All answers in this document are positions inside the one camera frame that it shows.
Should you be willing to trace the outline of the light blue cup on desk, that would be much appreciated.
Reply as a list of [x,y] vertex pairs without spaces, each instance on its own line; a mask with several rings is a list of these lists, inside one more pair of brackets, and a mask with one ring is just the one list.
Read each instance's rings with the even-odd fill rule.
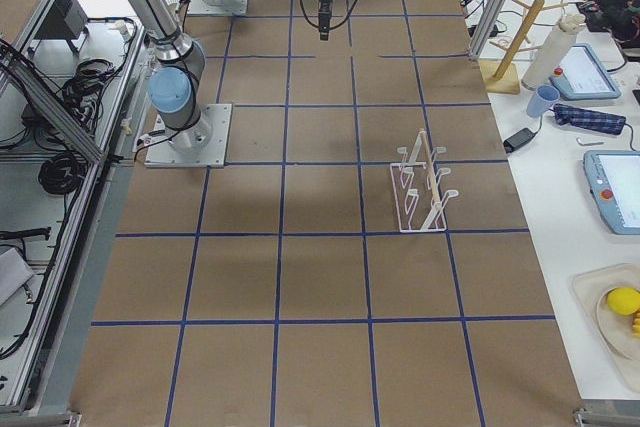
[[536,88],[526,107],[526,114],[530,118],[541,117],[550,110],[560,99],[560,92],[553,86],[543,84]]

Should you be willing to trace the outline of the wooden mug tree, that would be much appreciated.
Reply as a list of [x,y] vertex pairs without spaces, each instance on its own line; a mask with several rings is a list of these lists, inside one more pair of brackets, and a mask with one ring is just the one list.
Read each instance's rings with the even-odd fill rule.
[[491,45],[498,47],[504,51],[504,56],[500,62],[480,60],[479,66],[486,91],[488,93],[514,94],[520,93],[520,80],[517,69],[512,63],[515,55],[519,52],[531,51],[538,49],[538,46],[523,47],[523,42],[527,39],[527,34],[538,15],[542,11],[561,8],[565,5],[564,1],[556,4],[545,5],[545,0],[511,0],[519,5],[523,10],[523,19],[521,25],[516,32],[513,40],[508,47],[496,41],[490,41]]

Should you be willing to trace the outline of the black power adapter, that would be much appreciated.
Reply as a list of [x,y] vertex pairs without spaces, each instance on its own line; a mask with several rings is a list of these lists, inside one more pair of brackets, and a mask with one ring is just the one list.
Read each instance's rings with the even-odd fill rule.
[[503,141],[503,147],[506,154],[511,154],[531,142],[537,133],[529,128],[522,128],[514,134],[510,135]]

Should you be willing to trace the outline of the beige water bottle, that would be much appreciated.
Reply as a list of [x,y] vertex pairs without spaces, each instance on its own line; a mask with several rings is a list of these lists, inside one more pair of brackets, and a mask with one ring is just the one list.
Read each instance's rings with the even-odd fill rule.
[[535,90],[546,83],[585,27],[584,14],[568,13],[562,16],[538,49],[533,62],[521,79],[521,84],[529,90]]

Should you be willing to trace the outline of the blue teach pendant far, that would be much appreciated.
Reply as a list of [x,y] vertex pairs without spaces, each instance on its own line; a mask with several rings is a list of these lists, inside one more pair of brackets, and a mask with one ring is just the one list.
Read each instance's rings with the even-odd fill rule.
[[572,46],[549,77],[566,100],[617,99],[621,92],[592,47]]

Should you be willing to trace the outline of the blue teach pendant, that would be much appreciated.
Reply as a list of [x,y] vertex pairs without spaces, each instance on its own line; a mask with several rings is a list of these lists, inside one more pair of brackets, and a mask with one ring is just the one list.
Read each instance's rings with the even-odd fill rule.
[[599,214],[618,235],[639,234],[639,153],[588,150],[583,169]]
[[566,100],[617,99],[621,92],[592,47],[572,46],[549,77]]

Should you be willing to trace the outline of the blue plaid cloth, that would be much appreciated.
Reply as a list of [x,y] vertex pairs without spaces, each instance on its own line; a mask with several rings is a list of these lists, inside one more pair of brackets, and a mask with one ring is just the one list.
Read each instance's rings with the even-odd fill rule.
[[614,136],[619,135],[626,125],[624,116],[565,104],[556,104],[553,107],[553,113],[558,125],[570,125]]

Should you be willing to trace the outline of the blue teach pendant near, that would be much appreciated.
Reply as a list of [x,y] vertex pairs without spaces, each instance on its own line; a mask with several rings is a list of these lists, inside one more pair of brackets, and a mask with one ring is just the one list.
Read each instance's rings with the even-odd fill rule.
[[639,153],[588,150],[583,169],[599,214],[618,235],[639,234]]

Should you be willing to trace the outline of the yellow lemon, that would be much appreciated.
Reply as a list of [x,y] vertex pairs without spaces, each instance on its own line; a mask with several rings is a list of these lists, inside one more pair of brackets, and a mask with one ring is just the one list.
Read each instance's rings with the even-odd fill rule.
[[617,287],[607,294],[606,304],[616,314],[632,315],[639,310],[640,293],[632,287]]

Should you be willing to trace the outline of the beige tray with plate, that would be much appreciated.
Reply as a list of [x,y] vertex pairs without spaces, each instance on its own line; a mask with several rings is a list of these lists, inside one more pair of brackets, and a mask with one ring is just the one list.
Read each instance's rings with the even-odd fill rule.
[[639,337],[634,335],[634,315],[614,313],[606,304],[618,287],[639,289],[639,267],[617,264],[576,275],[572,288],[585,315],[603,339],[606,352],[627,387],[639,393]]

